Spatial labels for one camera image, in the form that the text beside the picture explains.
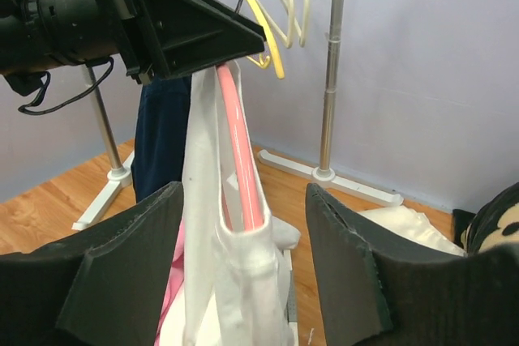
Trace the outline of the metal clothes rack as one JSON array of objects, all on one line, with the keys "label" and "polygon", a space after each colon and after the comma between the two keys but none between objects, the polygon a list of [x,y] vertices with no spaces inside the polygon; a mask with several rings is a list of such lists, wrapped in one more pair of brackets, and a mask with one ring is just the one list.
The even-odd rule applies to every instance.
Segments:
[{"label": "metal clothes rack", "polygon": [[[308,165],[274,155],[264,149],[259,151],[259,159],[268,166],[302,178],[311,179],[325,188],[333,188],[342,193],[350,194],[381,206],[400,206],[404,201],[400,194],[378,190],[371,186],[340,177],[336,175],[335,171],[331,168],[332,130],[336,107],[344,2],[345,0],[332,0],[331,5],[319,166],[312,169]],[[105,110],[105,104],[98,88],[92,90],[92,107],[97,117],[111,170],[107,174],[106,185],[99,192],[97,197],[94,198],[82,216],[73,223],[72,228],[75,231],[84,230],[98,222],[101,217],[105,215],[122,189],[130,185],[130,163],[135,157],[135,154],[131,153],[124,162],[121,162],[120,155],[115,146],[113,131]]]}]

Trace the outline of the yellow hanger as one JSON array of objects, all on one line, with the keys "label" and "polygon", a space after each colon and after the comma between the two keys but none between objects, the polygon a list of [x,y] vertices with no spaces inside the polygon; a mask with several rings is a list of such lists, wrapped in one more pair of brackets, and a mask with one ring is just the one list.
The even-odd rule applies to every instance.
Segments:
[{"label": "yellow hanger", "polygon": [[244,2],[251,8],[256,23],[263,28],[267,46],[267,50],[259,53],[256,58],[253,56],[247,56],[247,59],[262,70],[267,70],[272,66],[277,78],[284,79],[285,69],[277,47],[277,41],[264,13],[260,9],[259,3],[256,0],[244,0]]}]

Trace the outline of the pink white hanger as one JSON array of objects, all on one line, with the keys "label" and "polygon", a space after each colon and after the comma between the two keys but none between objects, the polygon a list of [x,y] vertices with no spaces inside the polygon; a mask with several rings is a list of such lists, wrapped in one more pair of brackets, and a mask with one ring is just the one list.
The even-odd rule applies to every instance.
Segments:
[{"label": "pink white hanger", "polygon": [[260,196],[255,176],[255,164],[251,154],[246,119],[243,113],[239,88],[229,66],[217,66],[225,113],[233,148],[238,190],[242,206],[242,222],[246,231],[258,229],[264,224]]}]

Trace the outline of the wooden hanger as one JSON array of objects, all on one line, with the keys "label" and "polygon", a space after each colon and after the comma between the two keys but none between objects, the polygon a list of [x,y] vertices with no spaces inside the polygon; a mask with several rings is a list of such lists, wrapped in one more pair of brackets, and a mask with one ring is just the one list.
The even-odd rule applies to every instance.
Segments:
[{"label": "wooden hanger", "polygon": [[256,0],[258,7],[264,14],[264,18],[267,20],[269,27],[275,32],[281,39],[282,44],[290,49],[294,43],[295,36],[295,9],[294,0],[278,0],[283,6],[286,13],[286,29],[283,30],[281,26],[275,21],[268,11],[268,8],[260,1]]}]

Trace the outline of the white t shirt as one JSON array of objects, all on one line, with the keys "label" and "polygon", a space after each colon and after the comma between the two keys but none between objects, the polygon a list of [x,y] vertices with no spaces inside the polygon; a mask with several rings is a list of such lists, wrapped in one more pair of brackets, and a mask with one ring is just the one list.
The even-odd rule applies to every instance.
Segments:
[{"label": "white t shirt", "polygon": [[[227,65],[242,100],[240,67]],[[293,345],[283,251],[300,232],[271,213],[256,164],[255,176],[264,224],[246,231],[217,68],[195,73],[182,173],[184,280],[159,345]]]}]

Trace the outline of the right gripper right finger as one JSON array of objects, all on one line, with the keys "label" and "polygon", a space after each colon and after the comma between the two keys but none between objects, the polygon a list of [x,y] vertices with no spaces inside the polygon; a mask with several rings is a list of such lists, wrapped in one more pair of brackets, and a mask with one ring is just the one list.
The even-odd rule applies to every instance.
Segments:
[{"label": "right gripper right finger", "polygon": [[517,244],[447,254],[316,184],[307,186],[305,212],[328,344],[517,344]]}]

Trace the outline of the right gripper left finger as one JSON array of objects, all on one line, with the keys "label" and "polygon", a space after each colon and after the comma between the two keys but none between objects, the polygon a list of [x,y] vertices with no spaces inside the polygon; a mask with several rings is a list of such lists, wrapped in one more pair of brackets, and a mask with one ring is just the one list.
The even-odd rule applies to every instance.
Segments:
[{"label": "right gripper left finger", "polygon": [[2,344],[153,344],[182,208],[172,182],[69,237],[4,254]]}]

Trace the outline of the pink t shirt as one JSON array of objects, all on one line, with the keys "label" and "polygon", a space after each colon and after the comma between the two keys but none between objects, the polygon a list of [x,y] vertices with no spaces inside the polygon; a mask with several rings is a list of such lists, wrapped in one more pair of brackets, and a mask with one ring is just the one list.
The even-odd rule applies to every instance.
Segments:
[{"label": "pink t shirt", "polygon": [[157,335],[155,338],[155,345],[160,344],[160,333],[165,316],[171,307],[178,290],[180,289],[184,280],[184,246],[185,246],[185,226],[184,220],[179,225],[177,240],[174,249],[174,256],[169,269],[169,279],[166,285],[163,304],[161,307],[161,316],[157,328]]}]

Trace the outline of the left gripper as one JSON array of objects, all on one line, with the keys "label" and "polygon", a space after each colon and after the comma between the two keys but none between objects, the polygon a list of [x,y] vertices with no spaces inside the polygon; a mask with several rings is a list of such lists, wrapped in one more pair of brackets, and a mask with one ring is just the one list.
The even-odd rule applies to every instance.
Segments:
[{"label": "left gripper", "polygon": [[146,84],[264,50],[264,29],[217,0],[96,0],[127,75]]}]

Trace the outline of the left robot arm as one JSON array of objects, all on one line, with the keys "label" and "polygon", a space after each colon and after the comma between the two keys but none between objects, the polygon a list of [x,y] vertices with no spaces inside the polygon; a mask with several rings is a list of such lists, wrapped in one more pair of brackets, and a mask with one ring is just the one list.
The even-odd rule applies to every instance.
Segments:
[{"label": "left robot arm", "polygon": [[264,29],[217,0],[1,0],[1,73],[41,116],[52,69],[114,67],[146,85],[260,53]]}]

